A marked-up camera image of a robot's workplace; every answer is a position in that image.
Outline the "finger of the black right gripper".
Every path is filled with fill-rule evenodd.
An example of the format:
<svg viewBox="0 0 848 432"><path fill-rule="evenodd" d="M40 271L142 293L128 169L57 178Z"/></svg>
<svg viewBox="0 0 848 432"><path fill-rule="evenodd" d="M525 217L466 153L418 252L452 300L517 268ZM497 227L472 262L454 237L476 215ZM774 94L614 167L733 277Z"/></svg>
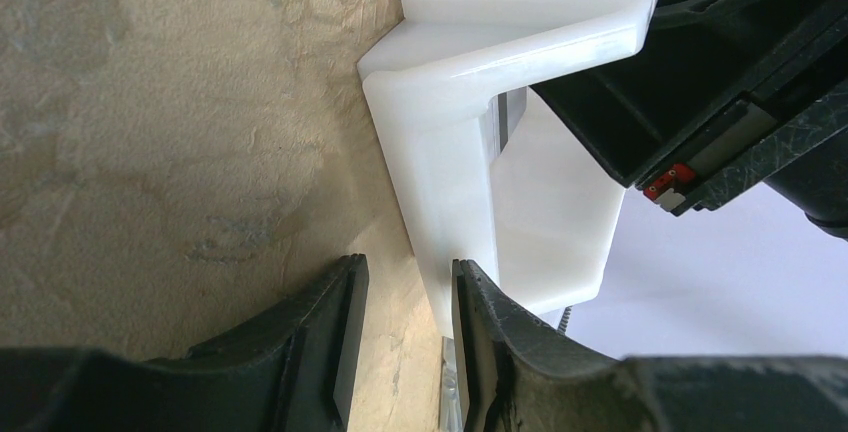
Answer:
<svg viewBox="0 0 848 432"><path fill-rule="evenodd" d="M764 183L847 235L847 0L658 0L637 54L533 89L670 214Z"/></svg>

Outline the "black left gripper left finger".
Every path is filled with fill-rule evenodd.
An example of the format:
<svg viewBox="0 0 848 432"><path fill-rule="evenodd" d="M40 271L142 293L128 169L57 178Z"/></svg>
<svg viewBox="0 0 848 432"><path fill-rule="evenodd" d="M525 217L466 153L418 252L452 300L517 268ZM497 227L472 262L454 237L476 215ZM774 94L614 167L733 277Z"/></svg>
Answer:
<svg viewBox="0 0 848 432"><path fill-rule="evenodd" d="M361 254L179 359L5 348L5 431L344 431L369 282Z"/></svg>

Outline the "white plastic tray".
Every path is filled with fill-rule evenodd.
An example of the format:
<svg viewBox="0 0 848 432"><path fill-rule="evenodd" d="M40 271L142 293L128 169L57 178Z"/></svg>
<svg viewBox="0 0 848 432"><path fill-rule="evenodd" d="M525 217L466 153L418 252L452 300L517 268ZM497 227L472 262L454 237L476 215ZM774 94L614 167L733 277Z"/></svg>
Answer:
<svg viewBox="0 0 848 432"><path fill-rule="evenodd" d="M625 189L533 91L631 57L657 0L400 0L363 90L435 322L476 262L535 314L595 298Z"/></svg>

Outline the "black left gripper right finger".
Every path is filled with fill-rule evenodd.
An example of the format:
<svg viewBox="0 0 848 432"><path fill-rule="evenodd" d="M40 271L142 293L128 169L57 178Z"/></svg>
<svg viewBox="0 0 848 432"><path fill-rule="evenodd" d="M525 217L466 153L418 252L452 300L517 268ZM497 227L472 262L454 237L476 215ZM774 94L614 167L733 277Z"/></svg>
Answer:
<svg viewBox="0 0 848 432"><path fill-rule="evenodd" d="M471 260L452 265L458 402L467 431L843 431L835 356L617 360L560 334Z"/></svg>

